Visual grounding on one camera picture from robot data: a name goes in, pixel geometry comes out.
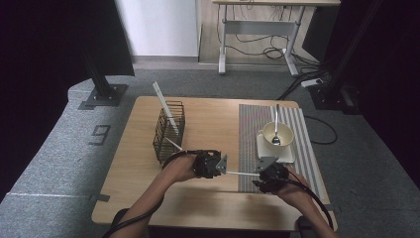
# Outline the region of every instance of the human arm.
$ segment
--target human arm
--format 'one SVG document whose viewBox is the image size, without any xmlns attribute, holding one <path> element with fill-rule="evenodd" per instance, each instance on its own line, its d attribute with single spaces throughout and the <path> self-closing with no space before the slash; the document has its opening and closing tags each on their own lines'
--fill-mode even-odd
<svg viewBox="0 0 420 238">
<path fill-rule="evenodd" d="M 195 173 L 192 169 L 194 160 L 194 155 L 184 155 L 167 164 L 167 166 L 155 177 L 142 196 L 132 205 L 132 207 L 130 207 L 120 223 L 145 214 L 153 209 L 163 199 L 166 191 L 174 183 L 195 178 Z M 146 237 L 150 219 L 150 216 L 146 217 L 139 222 L 118 230 L 110 237 Z"/>
<path fill-rule="evenodd" d="M 308 182 L 302 175 L 297 174 L 296 171 L 292 168 L 288 168 L 288 170 L 289 179 L 300 181 L 304 185 L 308 186 Z M 303 214 L 303 216 L 308 219 L 317 237 L 338 237 L 325 221 L 318 207 L 312 200 L 312 197 L 302 188 L 288 183 L 281 190 L 275 192 L 275 194 L 283 199 L 287 204 L 298 209 Z"/>
</svg>

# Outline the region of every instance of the white desk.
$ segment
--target white desk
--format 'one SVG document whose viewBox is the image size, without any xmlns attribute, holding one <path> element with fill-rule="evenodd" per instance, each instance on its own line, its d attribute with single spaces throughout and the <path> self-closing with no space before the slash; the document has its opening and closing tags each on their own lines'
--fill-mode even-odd
<svg viewBox="0 0 420 238">
<path fill-rule="evenodd" d="M 213 3 L 224 6 L 222 46 L 219 53 L 219 73 L 226 73 L 226 34 L 242 35 L 276 35 L 289 36 L 287 48 L 283 49 L 291 75 L 298 74 L 296 65 L 291 56 L 294 42 L 299 31 L 305 6 L 339 6 L 340 0 L 212 0 Z M 269 6 L 300 6 L 295 22 L 266 22 L 266 21 L 238 21 L 228 20 L 228 5 L 269 5 Z"/>
</svg>

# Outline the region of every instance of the metal wire basket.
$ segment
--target metal wire basket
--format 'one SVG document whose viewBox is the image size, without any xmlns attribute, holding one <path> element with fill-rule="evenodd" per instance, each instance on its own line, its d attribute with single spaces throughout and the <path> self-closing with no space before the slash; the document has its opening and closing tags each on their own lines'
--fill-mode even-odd
<svg viewBox="0 0 420 238">
<path fill-rule="evenodd" d="M 167 101 L 166 104 L 169 108 L 170 114 L 172 114 L 172 117 L 167 117 L 164 113 L 164 109 L 160 111 L 160 115 L 157 119 L 155 138 L 153 141 L 157 160 L 161 164 L 163 164 L 169 156 L 178 151 L 178 149 L 174 147 L 171 142 L 167 141 L 165 137 L 181 147 L 185 128 L 185 113 L 182 102 Z M 177 131 L 170 124 L 170 119 L 173 119 L 175 122 Z"/>
</svg>

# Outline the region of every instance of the forearm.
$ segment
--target forearm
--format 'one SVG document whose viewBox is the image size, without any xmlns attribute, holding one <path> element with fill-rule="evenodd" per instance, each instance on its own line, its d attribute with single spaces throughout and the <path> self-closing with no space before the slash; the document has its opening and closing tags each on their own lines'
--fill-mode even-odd
<svg viewBox="0 0 420 238">
<path fill-rule="evenodd" d="M 170 188 L 172 184 L 172 179 L 166 177 L 165 174 L 157 175 L 148 189 L 123 216 L 120 223 L 145 214 L 146 212 L 153 209 L 160 202 L 164 196 L 164 193 Z M 145 237 L 150 219 L 151 217 L 147 217 L 139 222 L 129 225 L 115 232 L 111 237 Z"/>
<path fill-rule="evenodd" d="M 299 207 L 298 209 L 306 219 L 309 220 L 318 237 L 338 237 L 333 229 L 327 224 L 318 207 L 313 202 L 307 203 L 305 206 Z"/>
</svg>

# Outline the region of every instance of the gray floor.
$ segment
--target gray floor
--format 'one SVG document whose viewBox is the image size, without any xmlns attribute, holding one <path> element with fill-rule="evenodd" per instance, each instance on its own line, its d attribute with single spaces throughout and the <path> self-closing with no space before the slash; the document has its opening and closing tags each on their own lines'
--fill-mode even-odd
<svg viewBox="0 0 420 238">
<path fill-rule="evenodd" d="M 153 82 L 166 96 L 276 99 L 293 80 L 281 67 L 232 67 L 224 76 L 218 75 L 215 65 L 188 60 L 137 61 L 135 67 L 136 77 L 107 77 L 110 83 L 129 85 L 119 107 L 77 110 L 93 83 L 86 80 L 69 90 L 61 118 L 0 204 L 0 237 L 101 237 L 107 226 L 90 219 L 95 196 L 135 99 L 155 95 Z M 287 99 L 298 102 L 305 115 L 327 121 L 338 133 L 335 144 L 313 148 L 339 235 L 419 237 L 419 189 L 364 117 L 316 110 L 301 87 Z M 326 126 L 309 119 L 306 123 L 311 140 L 334 138 Z M 111 126 L 103 146 L 89 145 L 98 141 L 92 136 L 97 125 Z"/>
</svg>

